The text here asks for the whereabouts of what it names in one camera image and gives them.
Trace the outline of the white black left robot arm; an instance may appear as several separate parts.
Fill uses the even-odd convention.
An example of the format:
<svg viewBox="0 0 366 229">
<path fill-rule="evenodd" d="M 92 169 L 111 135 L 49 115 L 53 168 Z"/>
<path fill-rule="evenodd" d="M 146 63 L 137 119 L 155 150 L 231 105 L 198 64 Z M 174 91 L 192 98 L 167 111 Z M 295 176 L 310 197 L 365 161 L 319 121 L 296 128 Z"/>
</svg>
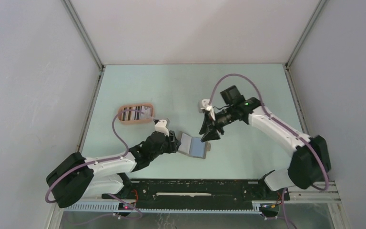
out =
<svg viewBox="0 0 366 229">
<path fill-rule="evenodd" d="M 162 154 L 176 153 L 180 145 L 174 131 L 168 135 L 155 131 L 145 141 L 117 155 L 88 158 L 80 152 L 72 153 L 47 175 L 48 193 L 60 208 L 102 194 L 127 198 L 132 192 L 127 173 L 148 167 Z"/>
</svg>

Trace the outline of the taupe leather card holder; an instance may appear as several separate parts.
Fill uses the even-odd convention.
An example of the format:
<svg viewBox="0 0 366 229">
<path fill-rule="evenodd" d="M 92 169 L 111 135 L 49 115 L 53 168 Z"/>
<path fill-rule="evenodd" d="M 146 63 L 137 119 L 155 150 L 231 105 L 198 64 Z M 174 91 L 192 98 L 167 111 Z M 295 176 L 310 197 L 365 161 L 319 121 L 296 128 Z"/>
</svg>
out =
<svg viewBox="0 0 366 229">
<path fill-rule="evenodd" d="M 188 157 L 206 159 L 207 152 L 211 151 L 209 142 L 202 142 L 198 137 L 192 137 L 184 132 L 178 134 L 180 146 L 178 152 Z"/>
</svg>

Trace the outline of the peach plastic card tray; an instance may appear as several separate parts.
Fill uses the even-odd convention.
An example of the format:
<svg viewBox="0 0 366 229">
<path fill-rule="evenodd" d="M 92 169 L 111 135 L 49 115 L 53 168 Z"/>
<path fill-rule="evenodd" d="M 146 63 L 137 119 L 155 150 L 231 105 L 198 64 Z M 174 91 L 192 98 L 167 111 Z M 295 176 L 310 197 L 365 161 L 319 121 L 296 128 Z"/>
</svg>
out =
<svg viewBox="0 0 366 229">
<path fill-rule="evenodd" d="M 121 121 L 121 120 L 120 120 L 121 115 L 122 115 L 124 112 L 126 112 L 126 110 L 125 110 L 125 111 L 123 111 L 123 110 L 122 110 L 124 107 L 134 107 L 134 106 L 140 106 L 140 105 L 144 105 L 144 106 L 151 106 L 151 107 L 153 108 L 152 116 L 151 116 L 150 118 L 148 118 L 148 119 L 143 119 L 143 120 L 136 120 L 136 121 Z M 120 113 L 120 112 L 121 112 L 121 114 L 119 115 L 118 120 L 119 120 L 122 124 L 124 124 L 124 125 L 146 124 L 146 123 L 149 123 L 149 122 L 151 122 L 151 121 L 152 121 L 152 119 L 153 119 L 153 117 L 154 117 L 154 114 L 155 114 L 155 109 L 154 109 L 153 104 L 151 104 L 151 103 L 126 104 L 126 105 L 121 106 L 121 107 L 118 109 L 118 113 Z"/>
</svg>

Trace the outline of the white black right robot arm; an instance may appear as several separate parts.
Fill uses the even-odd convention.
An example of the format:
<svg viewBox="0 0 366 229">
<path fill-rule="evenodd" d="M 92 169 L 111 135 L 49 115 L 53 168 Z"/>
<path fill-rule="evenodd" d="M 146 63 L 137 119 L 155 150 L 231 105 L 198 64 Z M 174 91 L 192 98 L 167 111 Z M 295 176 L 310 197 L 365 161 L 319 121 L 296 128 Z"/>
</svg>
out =
<svg viewBox="0 0 366 229">
<path fill-rule="evenodd" d="M 315 182 L 322 180 L 325 186 L 321 190 L 328 188 L 327 173 L 331 164 L 323 137 L 311 137 L 288 126 L 262 105 L 259 99 L 245 99 L 236 86 L 222 91 L 221 96 L 226 106 L 219 112 L 215 112 L 209 99 L 199 102 L 199 110 L 204 114 L 199 131 L 202 142 L 219 140 L 225 126 L 242 121 L 272 138 L 291 158 L 288 168 L 273 170 L 259 179 L 260 197 L 271 199 L 285 187 L 318 188 Z"/>
</svg>

